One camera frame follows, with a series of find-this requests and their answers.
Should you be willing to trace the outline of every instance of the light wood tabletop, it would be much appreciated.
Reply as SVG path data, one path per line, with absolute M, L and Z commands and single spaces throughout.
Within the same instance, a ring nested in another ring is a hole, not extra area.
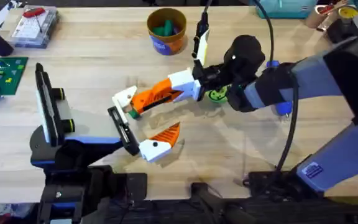
M 152 7 L 60 8 L 61 19 L 46 49 L 16 48 L 12 57 L 29 57 L 14 96 L 0 101 L 0 203 L 37 202 L 44 187 L 41 169 L 30 164 L 29 139 L 41 124 L 35 99 L 35 64 L 40 62 L 54 87 L 63 87 L 71 108 L 93 116 L 108 116 L 111 97 L 132 85 L 152 87 L 168 74 L 192 67 L 191 52 L 201 7 L 179 7 L 187 18 L 187 44 L 173 56 L 158 54 L 147 33 Z M 1 35 L 14 29 L 22 9 L 14 9 Z M 275 59 L 295 62 L 329 47 L 322 33 L 301 20 L 273 20 Z M 211 7 L 206 65 L 221 63 L 235 37 L 254 35 L 266 56 L 269 30 L 254 7 Z M 352 113 L 341 96 L 300 101 L 298 125 L 285 168 L 314 153 L 345 128 Z M 239 113 L 229 105 L 205 99 L 164 104 L 131 121 L 138 133 L 152 136 L 181 122 L 173 152 L 157 164 L 132 157 L 124 149 L 97 164 L 116 172 L 145 172 L 147 198 L 188 198 L 192 182 L 205 181 L 223 197 L 248 197 L 239 184 L 252 170 L 272 170 L 283 151 L 289 123 L 264 108 Z M 358 195 L 358 176 L 344 181 L 326 195 Z

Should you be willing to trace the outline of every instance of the clear plastic box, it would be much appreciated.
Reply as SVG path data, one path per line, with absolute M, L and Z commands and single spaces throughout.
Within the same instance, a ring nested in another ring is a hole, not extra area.
M 7 41 L 13 46 L 45 49 L 49 44 L 50 36 L 59 21 L 58 11 L 53 6 L 24 6 L 24 11 L 38 7 L 44 8 L 45 12 L 37 18 L 21 17 L 16 28 L 9 33 Z

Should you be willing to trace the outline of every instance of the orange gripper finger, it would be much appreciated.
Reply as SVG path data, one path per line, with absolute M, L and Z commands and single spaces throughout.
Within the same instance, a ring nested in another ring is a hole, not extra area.
M 176 123 L 170 126 L 168 129 L 162 131 L 158 135 L 150 138 L 150 140 L 168 142 L 171 147 L 173 147 L 178 140 L 179 132 L 180 123 Z
M 154 106 L 171 102 L 182 93 L 182 91 L 172 90 L 171 86 L 169 78 L 162 80 L 151 90 L 136 94 L 131 101 L 132 107 L 138 114 L 141 114 Z

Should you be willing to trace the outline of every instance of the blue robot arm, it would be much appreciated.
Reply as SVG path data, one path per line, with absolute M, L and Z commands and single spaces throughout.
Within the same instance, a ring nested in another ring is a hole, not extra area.
M 296 176 L 321 193 L 358 174 L 358 37 L 297 63 L 267 68 L 245 88 L 229 90 L 229 103 L 235 110 L 249 112 L 292 101 L 292 75 L 299 99 L 343 95 L 354 114 L 347 128 L 295 167 Z

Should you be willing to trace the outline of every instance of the green object in cup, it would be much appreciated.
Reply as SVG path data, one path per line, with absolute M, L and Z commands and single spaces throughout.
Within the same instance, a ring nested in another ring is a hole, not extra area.
M 165 32 L 164 27 L 154 27 L 153 28 L 153 33 L 155 35 L 164 36 L 164 32 Z
M 173 22 L 170 19 L 165 21 L 164 25 L 164 37 L 169 37 L 173 34 Z

